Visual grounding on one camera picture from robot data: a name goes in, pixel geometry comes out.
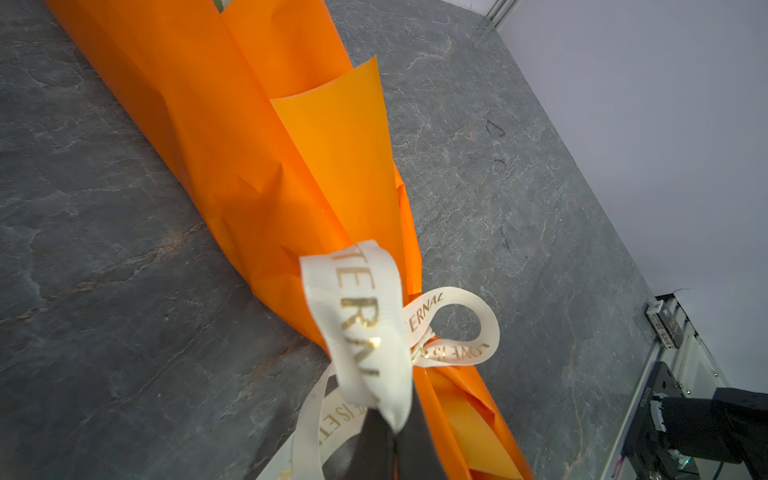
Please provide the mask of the orange wrapping paper sheet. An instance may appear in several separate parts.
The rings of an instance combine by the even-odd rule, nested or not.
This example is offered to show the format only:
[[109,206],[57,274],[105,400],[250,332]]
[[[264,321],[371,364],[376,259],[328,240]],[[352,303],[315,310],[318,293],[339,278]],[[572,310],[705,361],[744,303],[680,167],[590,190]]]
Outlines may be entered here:
[[[329,359],[301,257],[373,240],[394,259],[404,302],[429,292],[378,65],[351,63],[324,2],[49,7],[254,295]],[[438,340],[480,332],[460,305],[441,308],[431,328]],[[477,365],[413,369],[447,479],[529,479]]]

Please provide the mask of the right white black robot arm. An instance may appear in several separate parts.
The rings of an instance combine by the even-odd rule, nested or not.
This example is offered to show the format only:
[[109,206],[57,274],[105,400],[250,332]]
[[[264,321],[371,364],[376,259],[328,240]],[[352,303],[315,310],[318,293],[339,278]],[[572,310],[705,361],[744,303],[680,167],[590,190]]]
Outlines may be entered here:
[[746,465],[767,477],[767,395],[718,388],[713,397],[656,397],[651,403],[661,444],[706,460]]

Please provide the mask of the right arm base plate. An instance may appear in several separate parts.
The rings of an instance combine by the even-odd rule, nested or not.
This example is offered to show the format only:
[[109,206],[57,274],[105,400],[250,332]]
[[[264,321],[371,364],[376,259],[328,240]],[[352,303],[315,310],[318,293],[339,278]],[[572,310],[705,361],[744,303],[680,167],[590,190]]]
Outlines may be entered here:
[[662,443],[661,401],[682,398],[683,392],[669,366],[657,361],[640,393],[622,448],[624,461],[631,466],[634,479],[674,479],[679,460]]

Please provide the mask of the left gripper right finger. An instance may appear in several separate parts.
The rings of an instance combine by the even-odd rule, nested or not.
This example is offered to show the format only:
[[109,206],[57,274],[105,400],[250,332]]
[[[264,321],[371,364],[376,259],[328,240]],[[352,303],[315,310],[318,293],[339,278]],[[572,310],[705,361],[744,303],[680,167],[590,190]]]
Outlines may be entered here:
[[415,388],[408,420],[395,437],[395,454],[397,479],[447,479]]

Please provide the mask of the cream printed ribbon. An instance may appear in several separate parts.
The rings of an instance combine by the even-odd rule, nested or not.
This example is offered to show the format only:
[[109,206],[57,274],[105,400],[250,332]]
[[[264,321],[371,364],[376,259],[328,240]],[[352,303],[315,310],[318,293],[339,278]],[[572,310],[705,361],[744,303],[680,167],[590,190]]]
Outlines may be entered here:
[[[328,416],[353,406],[372,408],[400,432],[411,412],[415,367],[476,365],[500,341],[497,317],[469,291],[441,287],[404,302],[397,265],[373,240],[303,256],[300,268],[306,303],[331,362],[306,397],[294,432],[262,470],[263,479],[323,478],[324,463],[364,424],[362,415],[349,415],[326,426]],[[431,323],[450,305],[477,317],[475,339],[436,339]]]

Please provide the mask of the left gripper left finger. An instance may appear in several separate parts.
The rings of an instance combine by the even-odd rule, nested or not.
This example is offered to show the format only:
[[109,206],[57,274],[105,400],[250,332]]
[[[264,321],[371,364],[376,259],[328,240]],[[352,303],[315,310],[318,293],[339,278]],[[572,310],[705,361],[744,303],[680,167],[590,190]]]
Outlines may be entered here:
[[394,480],[395,463],[395,434],[380,412],[370,409],[343,479]]

